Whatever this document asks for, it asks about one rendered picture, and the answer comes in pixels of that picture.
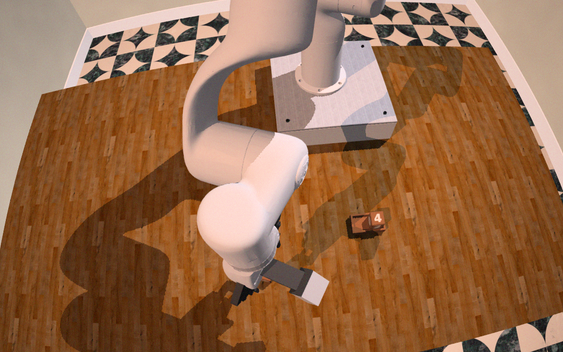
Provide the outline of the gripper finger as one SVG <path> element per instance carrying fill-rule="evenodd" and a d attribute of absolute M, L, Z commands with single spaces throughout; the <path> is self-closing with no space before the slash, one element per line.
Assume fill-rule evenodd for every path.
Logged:
<path fill-rule="evenodd" d="M 281 214 L 280 214 L 280 216 L 281 216 Z M 275 225 L 274 225 L 274 226 L 277 228 L 277 230 L 279 230 L 279 227 L 280 227 L 280 225 L 281 225 L 281 223 L 279 222 L 280 216 L 279 216 L 279 219 L 277 220 L 277 222 L 276 222 Z M 277 245 L 277 248 L 279 248 L 279 247 L 280 247 L 280 241 L 279 241 L 279 243 L 278 243 L 278 245 Z"/>
<path fill-rule="evenodd" d="M 253 295 L 253 291 L 256 293 L 259 293 L 259 289 L 249 289 L 248 287 L 246 287 L 245 285 L 242 285 L 241 283 L 236 283 L 235 289 L 233 290 L 233 295 L 232 295 L 232 300 L 231 300 L 231 304 L 238 306 L 241 301 L 246 300 L 248 295 Z"/>

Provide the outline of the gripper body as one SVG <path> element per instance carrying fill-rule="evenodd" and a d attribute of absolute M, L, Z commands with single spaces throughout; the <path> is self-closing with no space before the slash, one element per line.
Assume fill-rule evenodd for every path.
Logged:
<path fill-rule="evenodd" d="M 273 230 L 276 238 L 276 249 L 277 249 L 280 235 L 279 235 L 279 231 L 275 226 L 273 227 Z M 272 262 L 272 260 L 270 262 Z M 223 259 L 222 264 L 223 264 L 223 270 L 225 270 L 225 274 L 229 279 L 232 279 L 233 282 L 241 283 L 242 285 L 245 285 L 249 289 L 256 289 L 259 286 L 259 283 L 263 278 L 263 276 L 260 275 L 260 273 L 266 266 L 268 266 L 266 265 L 262 269 L 254 270 L 252 272 L 244 272 L 242 270 L 234 269 L 225 261 L 225 259 Z"/>

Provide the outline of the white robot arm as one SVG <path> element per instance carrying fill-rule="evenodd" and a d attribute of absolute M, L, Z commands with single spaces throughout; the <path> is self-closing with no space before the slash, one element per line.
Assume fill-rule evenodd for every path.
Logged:
<path fill-rule="evenodd" d="M 197 210 L 199 233 L 234 269 L 252 272 L 272 260 L 260 275 L 311 305 L 319 306 L 330 281 L 273 258 L 273 227 L 305 178 L 307 146 L 288 134 L 218 121 L 217 101 L 223 83 L 238 67 L 299 52 L 299 86 L 311 94 L 336 93 L 346 83 L 343 14 L 375 18 L 385 2 L 230 0 L 225 39 L 197 70 L 186 94 L 186 168 L 202 182 L 217 185 Z"/>

